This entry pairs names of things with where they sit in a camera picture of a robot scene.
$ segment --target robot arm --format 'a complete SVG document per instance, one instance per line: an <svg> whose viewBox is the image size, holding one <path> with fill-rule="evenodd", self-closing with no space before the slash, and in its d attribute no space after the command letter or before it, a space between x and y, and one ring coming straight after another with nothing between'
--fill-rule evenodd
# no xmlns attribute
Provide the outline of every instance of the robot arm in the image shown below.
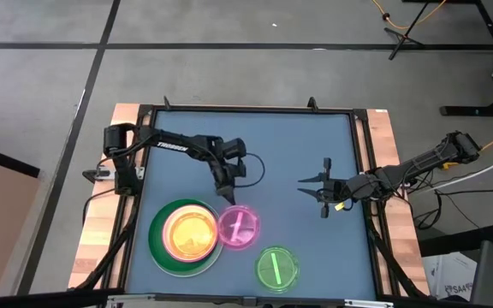
<svg viewBox="0 0 493 308"><path fill-rule="evenodd" d="M448 133L439 145L417 157L396 166L385 166L366 171L348 180L330 178L330 159L324 159L324 172L300 182L323 182L323 188L313 191L299 188L303 193L324 203L321 216L328 217L328 203L340 203L347 199L387 200L402 185L418 175L442 166L444 163L470 163L478 158L480 147L467 133Z"/></svg>
<svg viewBox="0 0 493 308"><path fill-rule="evenodd" d="M127 132L132 131L138 142L127 147ZM245 177L247 170L241 159L247 154L245 143L241 139L223 142L221 137L195 135L184 136L165 132L148 126L137 127L133 124L118 124L104 130L104 154L110 157L116 166L116 193L134 196L140 190L140 181L136 175L134 162L128 156L146 146L155 146L171 151L186 153L200 162L207 162L214 178L216 192L231 204L235 204L235 177ZM238 158L237 164L227 160Z"/></svg>

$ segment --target green circle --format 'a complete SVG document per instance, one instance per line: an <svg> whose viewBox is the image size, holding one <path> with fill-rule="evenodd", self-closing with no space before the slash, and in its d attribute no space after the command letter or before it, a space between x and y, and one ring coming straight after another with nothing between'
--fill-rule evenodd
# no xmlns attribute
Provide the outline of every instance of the green circle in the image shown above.
<svg viewBox="0 0 493 308"><path fill-rule="evenodd" d="M273 293L287 292L299 273L298 260L282 246L265 248L256 260L258 280Z"/></svg>
<svg viewBox="0 0 493 308"><path fill-rule="evenodd" d="M179 277L191 277L204 272L216 262L220 252L222 252L222 244L218 242L212 252L205 258L199 261L185 263L172 258L172 256L166 251L163 244L164 223L172 212L189 204L196 204L205 207L214 215L216 220L218 219L218 214L208 204L194 199L180 199L165 205L155 215L151 221L150 232L148 234L150 252L155 264L167 274Z"/></svg>

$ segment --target pink circle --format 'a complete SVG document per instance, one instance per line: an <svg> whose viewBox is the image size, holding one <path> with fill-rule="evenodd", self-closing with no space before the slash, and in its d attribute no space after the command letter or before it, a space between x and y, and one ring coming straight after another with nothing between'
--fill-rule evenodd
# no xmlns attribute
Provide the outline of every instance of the pink circle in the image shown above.
<svg viewBox="0 0 493 308"><path fill-rule="evenodd" d="M258 238L260 220L256 213L245 205L228 207L218 219L220 240L232 250L243 250Z"/></svg>

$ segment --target concrete floor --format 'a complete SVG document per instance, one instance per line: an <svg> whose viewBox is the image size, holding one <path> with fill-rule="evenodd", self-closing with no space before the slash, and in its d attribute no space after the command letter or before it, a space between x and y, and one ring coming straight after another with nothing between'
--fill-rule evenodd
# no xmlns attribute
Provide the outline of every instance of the concrete floor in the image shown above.
<svg viewBox="0 0 493 308"><path fill-rule="evenodd" d="M420 8L382 0L395 23ZM42 3L0 0L0 42L98 42L111 0ZM484 1L493 19L493 1ZM278 42L388 44L393 38L371 0L128 0L122 1L110 42ZM490 44L473 6L445 5L412 32L430 44ZM94 50L0 50L0 152L40 167L42 187L25 226L28 243L50 188L58 158L94 57ZM64 290L80 237L82 206L102 149L102 130L115 103L242 104L387 109L402 160L461 130L484 144L493 140L493 118L442 117L445 104L493 101L493 52L328 50L107 50L88 105L62 196L58 202L32 292ZM436 179L493 163L493 148L477 162L436 172ZM493 172L456 189L493 187ZM457 205L479 226L493 224L493 194L460 195ZM437 206L412 196L419 214ZM436 229L446 234L474 226L445 201ZM427 237L419 232L419 238ZM25 245L16 248L0 294L12 292Z"/></svg>

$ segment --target yellow bowl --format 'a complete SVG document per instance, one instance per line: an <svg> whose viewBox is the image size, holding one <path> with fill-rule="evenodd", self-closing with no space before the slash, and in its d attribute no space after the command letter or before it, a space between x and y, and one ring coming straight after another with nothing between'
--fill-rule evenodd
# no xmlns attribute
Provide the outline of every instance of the yellow bowl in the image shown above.
<svg viewBox="0 0 493 308"><path fill-rule="evenodd" d="M200 205L184 205L167 218L163 226L166 251L182 262L195 262L211 253L217 243L217 222Z"/></svg>

